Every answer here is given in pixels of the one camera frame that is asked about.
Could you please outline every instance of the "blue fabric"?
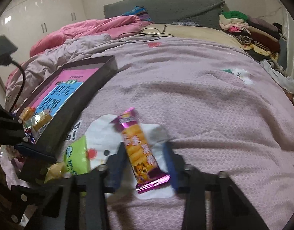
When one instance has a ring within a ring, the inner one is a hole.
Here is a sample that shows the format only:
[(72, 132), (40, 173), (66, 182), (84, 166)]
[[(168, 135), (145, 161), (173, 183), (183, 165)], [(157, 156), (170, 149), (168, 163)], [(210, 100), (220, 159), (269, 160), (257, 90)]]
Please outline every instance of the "blue fabric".
[(136, 6), (131, 11), (123, 13), (122, 16), (138, 16), (141, 21), (148, 21), (148, 22), (152, 21), (146, 9), (140, 6)]

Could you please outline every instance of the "bolt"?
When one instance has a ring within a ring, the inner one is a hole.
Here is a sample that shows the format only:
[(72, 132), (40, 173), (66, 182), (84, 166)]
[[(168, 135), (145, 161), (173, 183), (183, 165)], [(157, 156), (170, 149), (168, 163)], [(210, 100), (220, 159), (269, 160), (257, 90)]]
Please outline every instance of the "bolt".
[(24, 195), (24, 194), (22, 194), (22, 195), (20, 196), (20, 198), (22, 199), (22, 201), (25, 201), (25, 202), (28, 200), (27, 196)]
[(218, 173), (219, 178), (227, 178), (228, 176), (229, 176), (229, 174), (227, 172), (225, 172), (225, 171), (220, 171)]
[(72, 174), (70, 173), (70, 172), (66, 172), (64, 175), (63, 175), (63, 177), (64, 178), (71, 178), (71, 176), (72, 176)]
[(17, 218), (14, 214), (11, 215), (11, 219), (12, 219), (13, 222), (15, 222), (15, 223), (18, 222), (18, 218)]
[(105, 165), (105, 164), (102, 164), (102, 165), (99, 165), (98, 167), (97, 167), (97, 170), (98, 171), (105, 171), (105, 170), (107, 170), (107, 166)]
[(193, 170), (193, 169), (194, 169), (194, 167), (192, 165), (190, 165), (190, 164), (184, 165), (184, 170), (185, 171), (190, 171), (190, 170)]

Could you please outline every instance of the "pink blanket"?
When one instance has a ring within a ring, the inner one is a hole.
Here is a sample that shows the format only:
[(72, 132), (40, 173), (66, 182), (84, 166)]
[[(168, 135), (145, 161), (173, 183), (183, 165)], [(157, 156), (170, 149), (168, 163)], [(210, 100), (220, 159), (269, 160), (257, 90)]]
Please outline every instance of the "pink blanket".
[(137, 16), (118, 16), (104, 20), (87, 20), (69, 24), (60, 30), (52, 32), (39, 40), (30, 50), (30, 57), (44, 52), (47, 49), (62, 45), (67, 39), (79, 38), (86, 35), (109, 34), (112, 39), (134, 35), (146, 26)]

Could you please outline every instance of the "red patch on blanket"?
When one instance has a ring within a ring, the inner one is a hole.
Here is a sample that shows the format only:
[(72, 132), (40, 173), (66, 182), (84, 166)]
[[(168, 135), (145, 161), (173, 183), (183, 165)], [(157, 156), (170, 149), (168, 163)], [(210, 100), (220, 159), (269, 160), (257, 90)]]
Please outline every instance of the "red patch on blanket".
[(87, 151), (87, 157), (88, 157), (89, 160), (95, 159), (97, 157), (97, 150), (95, 150), (95, 149), (89, 149)]
[(148, 47), (158, 47), (161, 46), (162, 43), (161, 42), (149, 42), (148, 43)]

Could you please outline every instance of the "white patch on blanket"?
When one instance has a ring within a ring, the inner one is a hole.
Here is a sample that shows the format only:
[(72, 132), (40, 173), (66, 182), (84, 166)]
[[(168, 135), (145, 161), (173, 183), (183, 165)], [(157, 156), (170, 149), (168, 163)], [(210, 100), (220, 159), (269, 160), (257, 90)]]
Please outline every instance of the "white patch on blanket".
[[(110, 151), (110, 155), (116, 154), (120, 142), (122, 142), (122, 136), (114, 129), (114, 125), (110, 122), (116, 118), (116, 115), (104, 115), (91, 123), (87, 129), (86, 145), (87, 150), (96, 149), (97, 156), (93, 160), (90, 160), (91, 169), (96, 168), (100, 164), (104, 164), (109, 156), (104, 155), (105, 150)], [(162, 143), (168, 140), (166, 131), (158, 124), (140, 124), (145, 137), (150, 145), (152, 153), (156, 158), (159, 167), (164, 172), (167, 172), (167, 167), (162, 154)], [(129, 194), (129, 190), (132, 190), (134, 196), (139, 199), (151, 199), (151, 198), (169, 198), (173, 196), (174, 190), (171, 186), (161, 189), (155, 189), (143, 194), (138, 194), (135, 191), (137, 181), (131, 169), (131, 165), (128, 164), (124, 170), (123, 180), (120, 190), (117, 192), (114, 198), (121, 198), (122, 196)]]

